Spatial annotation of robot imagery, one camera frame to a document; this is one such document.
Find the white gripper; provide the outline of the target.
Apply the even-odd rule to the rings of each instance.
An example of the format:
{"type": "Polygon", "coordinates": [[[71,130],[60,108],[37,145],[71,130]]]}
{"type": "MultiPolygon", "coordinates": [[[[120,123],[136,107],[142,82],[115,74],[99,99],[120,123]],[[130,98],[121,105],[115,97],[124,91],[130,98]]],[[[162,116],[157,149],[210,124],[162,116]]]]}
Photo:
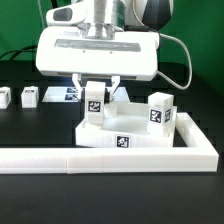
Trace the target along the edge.
{"type": "Polygon", "coordinates": [[[127,31],[124,1],[77,1],[47,12],[47,28],[37,47],[36,66],[47,76],[70,76],[85,96],[82,76],[109,76],[111,102],[123,79],[152,80],[158,70],[156,32],[127,31]]]}

